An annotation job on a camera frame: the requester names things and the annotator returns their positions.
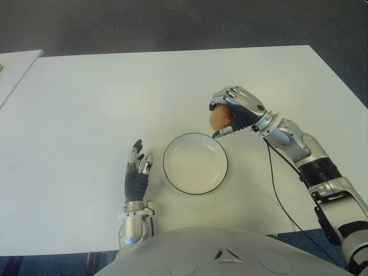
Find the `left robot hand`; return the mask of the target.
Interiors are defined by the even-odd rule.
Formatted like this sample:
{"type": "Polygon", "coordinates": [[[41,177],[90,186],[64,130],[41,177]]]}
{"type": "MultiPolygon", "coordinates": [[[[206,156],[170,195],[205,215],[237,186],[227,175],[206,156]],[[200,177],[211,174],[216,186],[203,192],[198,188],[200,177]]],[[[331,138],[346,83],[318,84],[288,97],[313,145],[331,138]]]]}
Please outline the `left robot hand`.
{"type": "Polygon", "coordinates": [[[142,149],[142,139],[138,139],[129,153],[124,181],[126,203],[142,201],[148,187],[154,157],[153,154],[141,153],[142,149]]]}

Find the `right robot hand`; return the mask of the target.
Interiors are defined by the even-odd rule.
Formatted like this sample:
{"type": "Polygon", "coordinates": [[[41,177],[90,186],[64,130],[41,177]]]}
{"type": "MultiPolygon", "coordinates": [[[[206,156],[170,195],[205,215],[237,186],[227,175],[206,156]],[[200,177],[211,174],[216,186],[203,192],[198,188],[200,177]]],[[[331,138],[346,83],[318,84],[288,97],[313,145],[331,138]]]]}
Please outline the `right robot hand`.
{"type": "Polygon", "coordinates": [[[267,112],[264,104],[241,86],[226,87],[215,93],[210,100],[209,110],[214,111],[220,104],[230,108],[234,118],[232,123],[214,132],[214,139],[255,125],[267,112]]]}

